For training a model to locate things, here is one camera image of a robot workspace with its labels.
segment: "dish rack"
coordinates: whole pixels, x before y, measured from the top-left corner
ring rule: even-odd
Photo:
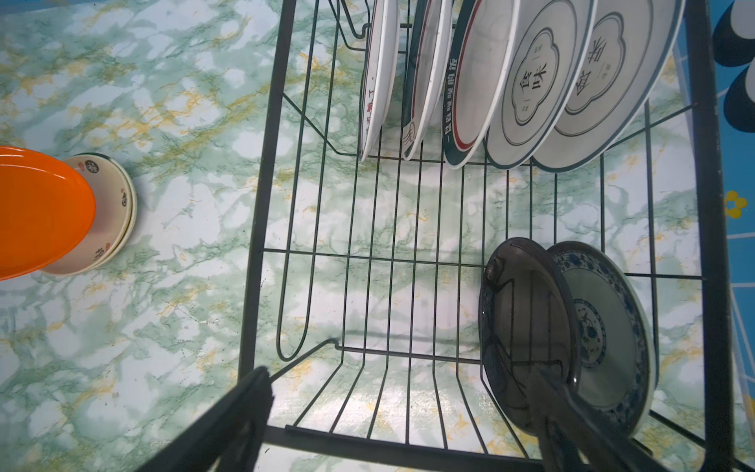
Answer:
[[[519,432],[503,415],[486,384],[479,346],[475,351],[479,341],[475,339],[474,292],[479,291],[489,252],[510,232],[518,231],[517,236],[528,232],[530,238],[538,233],[536,239],[544,238],[533,226],[533,202],[543,199],[538,192],[546,187],[552,189],[547,198],[553,199],[553,242],[558,241],[556,207],[564,177],[555,174],[546,184],[538,183],[541,173],[528,162],[515,171],[498,171],[484,159],[473,159],[464,170],[452,171],[442,162],[439,133],[433,137],[433,129],[428,131],[420,158],[402,161],[394,149],[401,146],[400,125],[384,125],[374,155],[358,162],[360,74],[371,5],[353,1],[282,2],[239,360],[240,379],[255,366],[268,366],[275,372],[271,380],[276,401],[264,441],[429,470],[577,470],[582,463],[576,448],[599,470],[662,470],[650,459],[646,446],[617,436],[546,372],[533,375],[533,385],[538,386],[533,409],[541,420],[538,436],[543,460],[534,438]],[[412,9],[407,2],[401,6],[406,22],[401,25],[399,53],[405,57]],[[650,415],[704,447],[702,470],[753,470],[733,458],[723,185],[710,21],[704,0],[687,1],[686,32],[692,104],[652,120],[646,103],[639,129],[613,145],[645,137],[650,271],[627,275],[650,281],[656,347],[658,280],[701,283],[706,439],[658,412]],[[404,64],[399,58],[397,80]],[[397,82],[394,98],[400,100],[401,90]],[[395,105],[392,110],[402,110]],[[690,110],[701,275],[674,276],[656,270],[651,130]],[[596,218],[594,225],[600,228],[600,248],[605,251],[604,156],[598,163],[601,196],[599,221]],[[515,172],[528,179],[528,196],[517,196],[524,207],[528,198],[528,211],[522,205],[514,208],[510,198]],[[350,179],[336,178],[343,174]],[[413,194],[405,191],[407,186]],[[488,193],[494,187],[505,193],[505,206],[490,204]],[[470,200],[480,198],[482,215],[477,209],[470,213],[470,208],[479,208],[470,206]],[[436,216],[434,228],[423,221],[428,202],[433,202],[428,211]],[[347,210],[328,210],[328,205],[338,207],[339,203]],[[493,213],[504,219],[503,229],[490,229],[485,215]],[[471,221],[480,216],[482,225],[474,227]],[[376,221],[377,227],[385,223],[392,231],[376,233]],[[442,234],[453,233],[457,237],[442,240]],[[363,296],[356,303],[358,295]],[[339,319],[340,325],[326,322],[322,326],[323,313]],[[402,324],[407,318],[408,332]],[[397,390],[396,385],[402,383],[405,388]],[[576,448],[566,438],[575,441]]]

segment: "orange plate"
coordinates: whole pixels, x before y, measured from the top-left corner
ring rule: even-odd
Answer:
[[[0,280],[63,257],[87,235],[94,213],[89,184],[65,162],[0,146]]]

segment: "plate logo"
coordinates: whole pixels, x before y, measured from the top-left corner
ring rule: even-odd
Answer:
[[[448,72],[445,78],[445,110],[443,120],[443,134],[451,134],[453,131],[453,110],[451,109],[451,100],[454,96],[454,87],[456,86],[456,68],[459,64],[458,59],[452,58],[448,61]]]
[[[370,101],[367,103],[367,107],[365,108],[366,111],[367,111],[367,114],[368,114],[367,115],[367,119],[365,121],[365,139],[366,139],[367,135],[370,132],[370,121],[372,120],[372,105],[374,104],[374,99],[375,99],[375,90],[374,89],[372,89],[372,90],[370,90],[368,92],[368,99]]]
[[[100,171],[100,166],[97,165],[95,161],[90,161],[89,159],[87,159],[87,161],[85,162],[85,165],[87,167],[87,170],[90,171],[92,174],[96,174],[97,172]]]
[[[519,126],[529,123],[553,87],[559,69],[559,49],[553,30],[543,28],[532,40],[515,75],[511,103]]]
[[[566,102],[567,113],[582,113],[611,88],[624,65],[626,50],[624,20],[620,14],[609,13],[595,23],[582,70]]]
[[[414,144],[414,140],[417,138],[417,128],[412,121],[404,127],[404,156],[408,156],[411,151],[411,146]]]
[[[575,298],[574,306],[579,320],[579,337],[582,340],[582,367],[591,369],[599,366],[606,357],[606,327],[598,310],[590,302]]]

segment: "dark plate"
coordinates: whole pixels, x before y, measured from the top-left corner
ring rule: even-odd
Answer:
[[[499,245],[479,296],[482,364],[493,395],[518,428],[534,433],[527,398],[533,366],[577,388],[579,327],[572,294],[553,258],[530,239]]]

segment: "green marble pattern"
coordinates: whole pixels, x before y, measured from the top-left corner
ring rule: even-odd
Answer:
[[[137,225],[97,270],[0,282],[4,470],[133,470],[236,382],[280,2],[0,17],[0,140],[97,151]]]
[[[133,470],[235,384],[280,5],[109,0],[0,17],[0,140],[59,158],[113,156],[140,206],[131,240],[105,266],[0,282],[0,463],[10,470]],[[347,6],[361,31],[365,3]],[[279,315],[285,356],[343,335],[359,349],[478,359],[479,265],[530,228],[545,247],[554,237],[600,246],[600,162],[557,177],[527,166],[452,171],[439,161],[436,116],[422,160],[358,163],[365,43],[340,8],[297,3],[266,242],[292,252],[265,255],[256,363],[271,372],[286,364]],[[399,155],[404,60],[383,157]],[[679,89],[670,60],[649,98],[651,122],[683,108]],[[698,275],[686,120],[652,129],[656,264]],[[606,253],[631,273],[650,270],[645,149],[640,135],[603,161]],[[650,314],[649,279],[631,282]],[[700,283],[659,281],[658,308],[653,408],[703,435]],[[443,447],[442,415],[449,448],[482,451],[474,421],[490,453],[522,455],[478,366],[409,362],[327,346],[273,385],[270,423]],[[755,464],[740,396],[735,417],[737,455]],[[539,457],[537,440],[514,429]],[[697,470],[704,457],[650,418],[636,437],[673,470]],[[273,467],[396,470],[263,445],[257,469]]]

